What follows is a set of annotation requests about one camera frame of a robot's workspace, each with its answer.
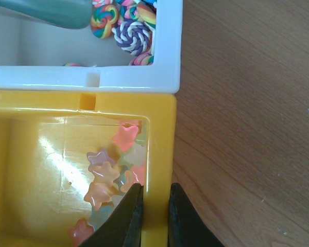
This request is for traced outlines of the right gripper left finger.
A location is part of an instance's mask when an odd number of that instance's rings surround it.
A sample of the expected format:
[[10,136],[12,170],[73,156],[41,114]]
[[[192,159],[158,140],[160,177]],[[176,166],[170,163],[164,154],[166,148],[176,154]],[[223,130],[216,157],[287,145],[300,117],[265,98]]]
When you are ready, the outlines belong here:
[[141,184],[133,184],[109,219],[81,246],[140,246],[143,188]]

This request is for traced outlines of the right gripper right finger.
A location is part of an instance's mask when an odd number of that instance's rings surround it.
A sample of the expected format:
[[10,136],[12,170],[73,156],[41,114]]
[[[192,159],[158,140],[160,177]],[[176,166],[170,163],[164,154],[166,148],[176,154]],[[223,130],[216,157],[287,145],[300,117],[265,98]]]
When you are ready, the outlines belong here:
[[204,224],[179,183],[170,189],[168,246],[224,246]]

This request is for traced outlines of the yellow plastic bin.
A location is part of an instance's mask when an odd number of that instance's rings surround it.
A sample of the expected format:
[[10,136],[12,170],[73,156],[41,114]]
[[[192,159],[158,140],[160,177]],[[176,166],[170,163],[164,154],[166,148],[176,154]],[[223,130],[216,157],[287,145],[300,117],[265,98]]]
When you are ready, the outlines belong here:
[[81,246],[133,184],[140,246],[167,246],[176,99],[0,90],[0,246]]

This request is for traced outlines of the white plastic bin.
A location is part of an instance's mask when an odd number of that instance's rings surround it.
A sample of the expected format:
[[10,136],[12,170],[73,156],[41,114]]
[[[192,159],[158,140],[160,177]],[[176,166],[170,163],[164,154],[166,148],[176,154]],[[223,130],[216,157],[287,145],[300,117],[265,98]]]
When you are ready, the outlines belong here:
[[153,65],[130,64],[90,24],[66,29],[0,8],[0,90],[174,94],[180,87],[182,1],[159,4]]

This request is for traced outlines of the metal scoop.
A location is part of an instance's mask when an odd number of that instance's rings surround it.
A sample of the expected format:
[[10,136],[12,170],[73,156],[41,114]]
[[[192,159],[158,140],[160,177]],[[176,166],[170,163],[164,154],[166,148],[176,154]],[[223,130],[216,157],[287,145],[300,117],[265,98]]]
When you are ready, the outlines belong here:
[[0,8],[54,26],[82,29],[89,24],[93,5],[91,1],[0,1]]

